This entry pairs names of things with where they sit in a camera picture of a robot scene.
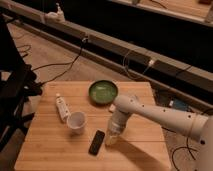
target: black remote control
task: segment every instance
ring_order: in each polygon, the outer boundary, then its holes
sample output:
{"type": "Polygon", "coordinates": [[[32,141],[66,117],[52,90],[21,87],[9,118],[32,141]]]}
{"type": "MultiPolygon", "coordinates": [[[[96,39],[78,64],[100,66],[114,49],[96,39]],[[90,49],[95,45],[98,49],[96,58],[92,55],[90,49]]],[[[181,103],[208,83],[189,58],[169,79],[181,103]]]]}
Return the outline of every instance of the black remote control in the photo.
{"type": "Polygon", "coordinates": [[[105,133],[100,131],[100,130],[97,130],[96,131],[96,134],[92,140],[92,143],[90,145],[90,148],[89,148],[89,153],[90,154],[93,154],[93,155],[97,155],[98,154],[98,151],[101,147],[101,144],[104,140],[104,136],[105,136],[105,133]]]}

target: green ceramic bowl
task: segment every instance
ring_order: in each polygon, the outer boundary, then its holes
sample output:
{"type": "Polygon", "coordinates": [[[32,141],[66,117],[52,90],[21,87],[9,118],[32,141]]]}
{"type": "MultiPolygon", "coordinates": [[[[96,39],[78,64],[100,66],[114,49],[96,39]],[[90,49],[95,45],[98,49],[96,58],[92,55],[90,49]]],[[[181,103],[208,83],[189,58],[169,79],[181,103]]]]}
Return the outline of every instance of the green ceramic bowl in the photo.
{"type": "Polygon", "coordinates": [[[117,95],[117,86],[108,80],[96,81],[89,88],[89,97],[97,104],[105,105],[111,103],[117,95]]]}

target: white cup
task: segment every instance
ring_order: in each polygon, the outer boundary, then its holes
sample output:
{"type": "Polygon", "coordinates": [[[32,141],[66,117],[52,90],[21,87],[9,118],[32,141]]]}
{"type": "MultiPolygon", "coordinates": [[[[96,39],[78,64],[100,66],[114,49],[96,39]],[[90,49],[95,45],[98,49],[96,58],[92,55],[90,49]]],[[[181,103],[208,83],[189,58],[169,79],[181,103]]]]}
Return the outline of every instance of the white cup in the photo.
{"type": "Polygon", "coordinates": [[[83,112],[74,112],[67,117],[67,126],[72,134],[83,134],[86,125],[86,118],[83,112]]]}

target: wood grain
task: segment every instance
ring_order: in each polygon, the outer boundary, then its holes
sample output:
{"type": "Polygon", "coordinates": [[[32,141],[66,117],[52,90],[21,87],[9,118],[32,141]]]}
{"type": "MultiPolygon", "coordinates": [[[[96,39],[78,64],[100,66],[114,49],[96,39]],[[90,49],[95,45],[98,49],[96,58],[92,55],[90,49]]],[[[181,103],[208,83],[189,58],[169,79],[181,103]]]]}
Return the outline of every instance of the wood grain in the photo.
{"type": "MultiPolygon", "coordinates": [[[[52,82],[44,93],[31,123],[19,157],[16,171],[167,171],[169,157],[162,129],[158,124],[133,115],[122,136],[112,147],[102,144],[94,157],[88,149],[96,130],[106,131],[111,113],[108,106],[97,106],[88,98],[92,82],[52,82]],[[60,121],[55,107],[55,94],[61,93],[72,112],[86,114],[82,135],[71,135],[60,121]]],[[[154,105],[149,83],[116,82],[119,92],[138,95],[141,102],[154,105]]]]}
{"type": "MultiPolygon", "coordinates": [[[[168,10],[205,18],[210,5],[200,4],[198,0],[154,0],[164,5],[168,10]]],[[[141,4],[162,8],[150,0],[140,1],[141,4]]]]}

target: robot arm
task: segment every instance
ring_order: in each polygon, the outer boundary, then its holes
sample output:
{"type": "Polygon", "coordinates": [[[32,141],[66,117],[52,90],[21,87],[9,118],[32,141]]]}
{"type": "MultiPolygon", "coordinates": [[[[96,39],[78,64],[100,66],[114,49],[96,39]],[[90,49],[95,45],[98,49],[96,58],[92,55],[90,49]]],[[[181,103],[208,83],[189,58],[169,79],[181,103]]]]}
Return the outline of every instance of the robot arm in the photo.
{"type": "Polygon", "coordinates": [[[125,129],[130,116],[138,114],[166,128],[200,142],[197,171],[213,170],[213,118],[165,107],[139,103],[137,98],[119,95],[115,101],[115,111],[108,122],[106,145],[112,145],[125,129]]]}

